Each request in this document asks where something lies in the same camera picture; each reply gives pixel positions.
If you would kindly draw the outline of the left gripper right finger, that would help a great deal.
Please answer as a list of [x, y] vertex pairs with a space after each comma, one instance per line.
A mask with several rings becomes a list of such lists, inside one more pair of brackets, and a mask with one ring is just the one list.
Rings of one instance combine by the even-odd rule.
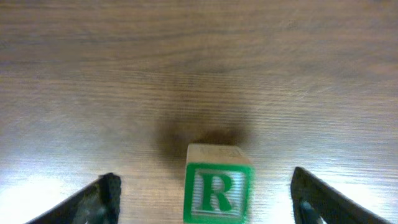
[[390, 223], [358, 205], [303, 167], [295, 168], [290, 193], [295, 223]]

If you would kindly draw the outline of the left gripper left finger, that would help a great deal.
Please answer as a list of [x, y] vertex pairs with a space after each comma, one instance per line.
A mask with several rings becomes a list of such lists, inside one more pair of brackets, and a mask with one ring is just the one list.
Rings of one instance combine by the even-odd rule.
[[98, 179], [28, 224], [118, 224], [121, 178], [113, 173]]

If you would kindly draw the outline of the green R block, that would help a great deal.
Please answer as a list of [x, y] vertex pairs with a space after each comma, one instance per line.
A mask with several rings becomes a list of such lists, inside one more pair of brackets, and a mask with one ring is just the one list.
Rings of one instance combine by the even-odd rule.
[[239, 147], [189, 144], [183, 222], [247, 223], [253, 177], [254, 168]]

